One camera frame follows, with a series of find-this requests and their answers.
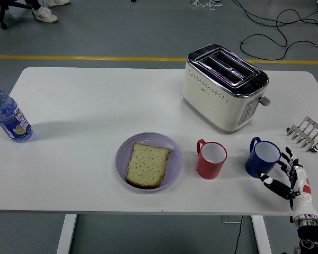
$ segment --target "water bottle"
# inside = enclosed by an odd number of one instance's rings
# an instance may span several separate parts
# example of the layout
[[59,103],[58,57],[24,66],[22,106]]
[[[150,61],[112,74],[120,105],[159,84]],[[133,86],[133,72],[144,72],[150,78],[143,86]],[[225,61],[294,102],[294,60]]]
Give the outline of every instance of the water bottle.
[[32,126],[15,100],[2,90],[0,90],[0,126],[15,142],[24,142],[33,134]]

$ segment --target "white shoe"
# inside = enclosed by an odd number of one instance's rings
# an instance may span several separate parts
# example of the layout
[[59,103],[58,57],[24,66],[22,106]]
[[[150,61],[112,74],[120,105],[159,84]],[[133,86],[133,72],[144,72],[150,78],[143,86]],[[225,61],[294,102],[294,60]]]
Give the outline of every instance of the white shoe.
[[48,0],[48,7],[68,4],[70,0]]
[[54,23],[58,20],[58,17],[56,15],[53,15],[51,10],[45,7],[41,7],[37,11],[33,9],[33,14],[37,20],[46,23]]

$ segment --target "person's leg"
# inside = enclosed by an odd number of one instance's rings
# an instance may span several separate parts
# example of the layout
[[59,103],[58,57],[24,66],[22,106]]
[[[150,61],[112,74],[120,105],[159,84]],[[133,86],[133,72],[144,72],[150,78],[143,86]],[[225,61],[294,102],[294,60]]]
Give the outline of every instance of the person's leg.
[[32,5],[34,10],[38,10],[41,7],[38,0],[29,0],[28,3]]

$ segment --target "robotic hand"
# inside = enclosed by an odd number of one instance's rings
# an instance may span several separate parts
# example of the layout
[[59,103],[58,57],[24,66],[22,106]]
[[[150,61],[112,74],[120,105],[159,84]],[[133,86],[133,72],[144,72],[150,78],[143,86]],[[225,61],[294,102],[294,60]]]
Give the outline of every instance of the robotic hand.
[[280,181],[258,171],[260,180],[264,185],[279,196],[290,200],[291,209],[294,211],[291,221],[298,227],[298,236],[301,239],[300,248],[295,253],[318,253],[318,211],[312,205],[312,194],[307,174],[297,157],[287,147],[281,156],[287,163],[279,161],[281,169],[289,178],[290,187]]

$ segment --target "table leg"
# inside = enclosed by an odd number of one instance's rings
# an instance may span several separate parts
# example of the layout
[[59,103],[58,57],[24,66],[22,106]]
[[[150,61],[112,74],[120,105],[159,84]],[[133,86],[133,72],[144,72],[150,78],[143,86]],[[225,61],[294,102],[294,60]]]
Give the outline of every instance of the table leg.
[[69,254],[77,214],[66,214],[57,254]]
[[251,218],[259,254],[272,254],[263,216],[253,215]]

